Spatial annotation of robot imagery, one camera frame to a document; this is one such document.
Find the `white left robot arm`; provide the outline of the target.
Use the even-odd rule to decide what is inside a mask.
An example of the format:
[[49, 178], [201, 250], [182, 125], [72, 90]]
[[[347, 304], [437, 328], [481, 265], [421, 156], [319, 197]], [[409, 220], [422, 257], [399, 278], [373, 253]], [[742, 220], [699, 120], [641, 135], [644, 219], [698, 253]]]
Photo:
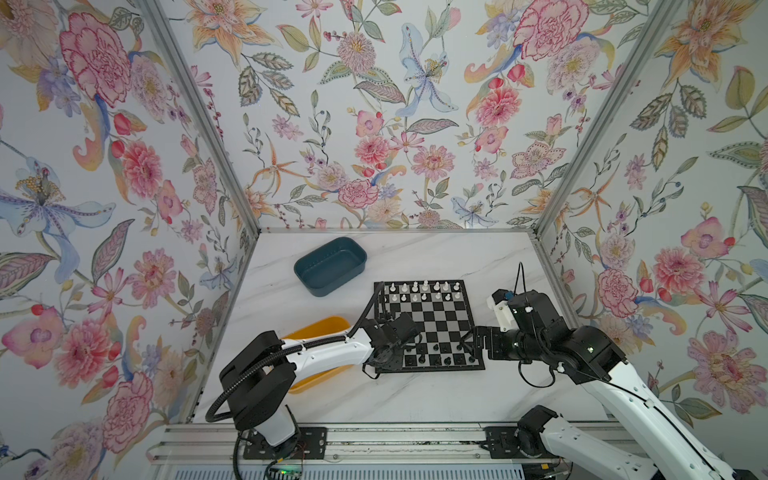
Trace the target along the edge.
[[347, 332], [312, 339], [281, 339], [273, 331], [264, 332], [220, 372], [222, 392], [205, 421], [230, 420], [237, 431], [254, 431], [270, 448], [286, 449], [299, 438], [286, 405], [295, 383], [346, 366], [377, 369], [400, 360], [418, 335], [408, 313], [382, 323], [364, 318]]

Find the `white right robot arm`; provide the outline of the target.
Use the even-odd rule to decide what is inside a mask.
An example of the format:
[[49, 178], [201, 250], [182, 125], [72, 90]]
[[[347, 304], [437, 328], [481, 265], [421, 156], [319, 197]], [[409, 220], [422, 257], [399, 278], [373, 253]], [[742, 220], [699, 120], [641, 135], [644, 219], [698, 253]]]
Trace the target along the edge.
[[488, 299], [495, 327], [475, 327], [460, 344], [472, 356], [540, 362], [596, 399], [643, 450], [632, 455], [587, 434], [554, 410], [537, 405], [505, 443], [537, 458], [551, 454], [601, 479], [751, 479], [699, 441], [648, 389], [623, 351], [603, 331], [571, 328], [549, 297], [535, 290], [498, 290]]

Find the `yellow plastic tray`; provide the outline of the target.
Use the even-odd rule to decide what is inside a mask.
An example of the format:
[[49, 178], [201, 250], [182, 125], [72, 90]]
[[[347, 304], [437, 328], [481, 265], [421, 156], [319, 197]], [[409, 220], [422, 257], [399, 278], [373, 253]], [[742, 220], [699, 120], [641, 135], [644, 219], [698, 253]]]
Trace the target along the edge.
[[[338, 334], [344, 334], [351, 328], [350, 323], [340, 316], [331, 316], [317, 321], [307, 327], [296, 330], [282, 337], [283, 340], [308, 340], [315, 337], [327, 337]], [[350, 366], [337, 367], [332, 370], [321, 372], [307, 377], [301, 381], [295, 382], [289, 390], [289, 394], [298, 395], [317, 385], [347, 371]]]

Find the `black and silver chessboard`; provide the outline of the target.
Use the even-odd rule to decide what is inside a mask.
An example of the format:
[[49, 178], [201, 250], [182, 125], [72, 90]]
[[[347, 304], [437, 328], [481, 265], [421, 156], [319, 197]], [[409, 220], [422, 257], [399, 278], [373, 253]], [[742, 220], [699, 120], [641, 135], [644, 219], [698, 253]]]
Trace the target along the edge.
[[462, 280], [378, 281], [374, 318], [381, 323], [403, 314], [417, 334], [375, 367], [378, 374], [482, 371], [484, 360], [465, 347], [475, 327]]

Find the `teal plastic tray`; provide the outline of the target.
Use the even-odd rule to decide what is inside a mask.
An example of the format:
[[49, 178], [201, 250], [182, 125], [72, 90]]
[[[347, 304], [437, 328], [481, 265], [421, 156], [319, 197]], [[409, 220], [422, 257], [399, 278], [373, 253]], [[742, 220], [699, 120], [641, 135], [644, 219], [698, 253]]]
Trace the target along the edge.
[[335, 238], [299, 258], [294, 274], [308, 292], [325, 297], [364, 270], [367, 252], [350, 237]]

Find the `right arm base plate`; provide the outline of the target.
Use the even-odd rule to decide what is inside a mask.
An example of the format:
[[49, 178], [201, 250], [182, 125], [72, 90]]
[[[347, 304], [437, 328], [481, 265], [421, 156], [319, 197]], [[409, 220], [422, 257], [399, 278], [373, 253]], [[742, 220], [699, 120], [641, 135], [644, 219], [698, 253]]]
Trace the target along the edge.
[[544, 428], [559, 418], [560, 415], [549, 410], [533, 410], [515, 425], [485, 427], [482, 448], [494, 460], [553, 458], [542, 435]]

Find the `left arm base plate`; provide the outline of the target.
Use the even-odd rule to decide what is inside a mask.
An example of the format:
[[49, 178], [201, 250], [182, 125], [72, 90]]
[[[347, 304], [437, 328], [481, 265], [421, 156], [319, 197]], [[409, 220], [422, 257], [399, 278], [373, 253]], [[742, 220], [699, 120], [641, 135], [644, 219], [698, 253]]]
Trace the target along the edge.
[[308, 425], [290, 424], [293, 431], [286, 438], [282, 434], [265, 437], [257, 429], [244, 435], [245, 460], [323, 460], [328, 442], [328, 429]]

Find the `aluminium front rail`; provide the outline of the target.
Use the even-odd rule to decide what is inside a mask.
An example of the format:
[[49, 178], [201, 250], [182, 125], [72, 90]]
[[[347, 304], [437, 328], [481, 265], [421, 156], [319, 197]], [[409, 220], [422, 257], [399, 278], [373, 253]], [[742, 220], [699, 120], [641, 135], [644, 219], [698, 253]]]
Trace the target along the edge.
[[[334, 423], [327, 426], [324, 464], [490, 463], [481, 448], [487, 423]], [[182, 424], [164, 429], [149, 450], [153, 466], [229, 465], [237, 432], [233, 425]]]

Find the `left aluminium corner post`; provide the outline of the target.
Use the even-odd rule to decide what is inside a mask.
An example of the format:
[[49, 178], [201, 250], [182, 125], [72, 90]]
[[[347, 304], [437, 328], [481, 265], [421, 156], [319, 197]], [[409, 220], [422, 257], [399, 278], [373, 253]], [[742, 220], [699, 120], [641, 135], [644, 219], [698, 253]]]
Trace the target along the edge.
[[232, 195], [232, 200], [245, 228], [254, 238], [258, 238], [260, 234], [258, 223], [246, 199], [244, 189], [238, 181], [221, 136], [215, 128], [215, 123], [207, 113], [203, 97], [176, 41], [170, 21], [165, 16], [159, 1], [139, 0], [138, 7], [146, 17], [153, 38], [168, 60], [171, 74], [179, 86], [182, 97], [189, 106], [193, 124], [211, 151], [213, 160], [220, 169], [224, 183]]

